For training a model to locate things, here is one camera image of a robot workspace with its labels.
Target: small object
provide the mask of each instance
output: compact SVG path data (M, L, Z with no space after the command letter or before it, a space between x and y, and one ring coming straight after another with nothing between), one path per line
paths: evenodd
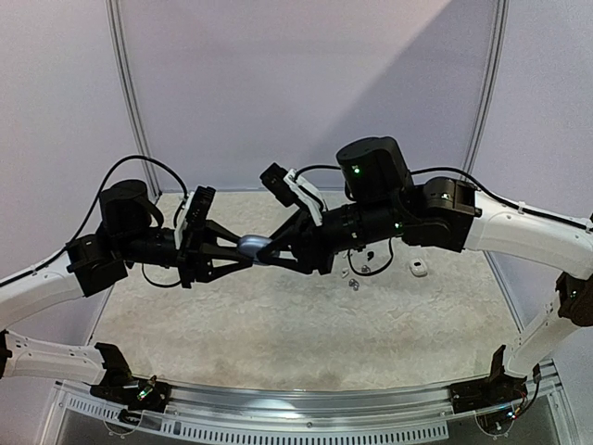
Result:
M153 375L152 377L150 377L150 380L148 380L146 382L146 386L144 387L144 389L142 391L140 391L140 394L138 394L138 396L137 396L138 400L143 401L145 399L145 397L153 391L156 383L157 383L157 376Z
M352 278L350 281L348 281L348 285L350 287L352 287L352 290L360 289L360 283L357 280L355 280L354 278Z
M421 258L414 258L410 261L410 271L414 276L426 276L428 275L428 267L426 267L426 263Z

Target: vertical metal pole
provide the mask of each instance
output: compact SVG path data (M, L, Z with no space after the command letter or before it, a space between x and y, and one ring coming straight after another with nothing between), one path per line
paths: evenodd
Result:
M500 62L500 54L502 52L502 42L504 39L504 29L507 23L507 14L509 10L508 0L498 0L496 16L494 19L494 26L492 28L492 37L490 38L490 50L488 54L488 61L486 63L486 72L484 75L484 82L482 84L482 94L478 113L475 117L472 128L472 138L468 146L465 160L462 168L466 172L472 172L473 165L477 156L482 134L486 127L486 117L492 95L494 93L495 81L497 78L498 64Z
M151 157L142 119L140 117L140 110L136 101L136 93L133 88L132 75L130 74L130 66L128 63L128 55L126 52L121 22L119 0L107 0L107 16L109 20L109 28L111 30L111 41L113 42L116 64L120 74L121 90L123 92L126 108L128 109L128 117L130 118L130 125L132 126L132 133L136 142L136 148L140 154ZM153 199L156 199L160 196L161 189L160 185L158 184L155 167L148 162L143 162L143 169L146 175L148 192Z

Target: metal screw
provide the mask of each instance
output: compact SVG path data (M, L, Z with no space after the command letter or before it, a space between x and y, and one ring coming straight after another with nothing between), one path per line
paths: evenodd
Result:
M352 290L359 290L360 288L360 283L356 281L354 278L348 281L348 285L352 287Z

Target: floor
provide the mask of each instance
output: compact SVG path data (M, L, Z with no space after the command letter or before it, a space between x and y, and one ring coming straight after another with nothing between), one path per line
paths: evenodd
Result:
M330 208L342 194L325 194ZM168 218L180 197L164 195ZM268 235L293 210L267 192L218 193L209 218L239 234ZM372 270L388 258L353 262ZM423 385L487 373L490 358L517 333L505 299L479 252L410 248L394 241L387 271L343 278L253 267L191 290L147 284L140 267L115 286L93 341L117 344L136 375L235 388L351 390ZM423 258L428 276L408 263ZM173 270L146 267L153 281Z

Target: cable clip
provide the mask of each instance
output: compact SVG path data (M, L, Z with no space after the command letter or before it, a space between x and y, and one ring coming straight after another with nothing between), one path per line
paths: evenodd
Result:
M519 206L519 207L517 208L517 211L519 212L519 214L520 214L520 215L524 215L524 214L525 214L525 212L523 211L523 209L525 208L525 205L526 205L526 204L525 204L525 201L519 201L519 202L517 203L517 205Z

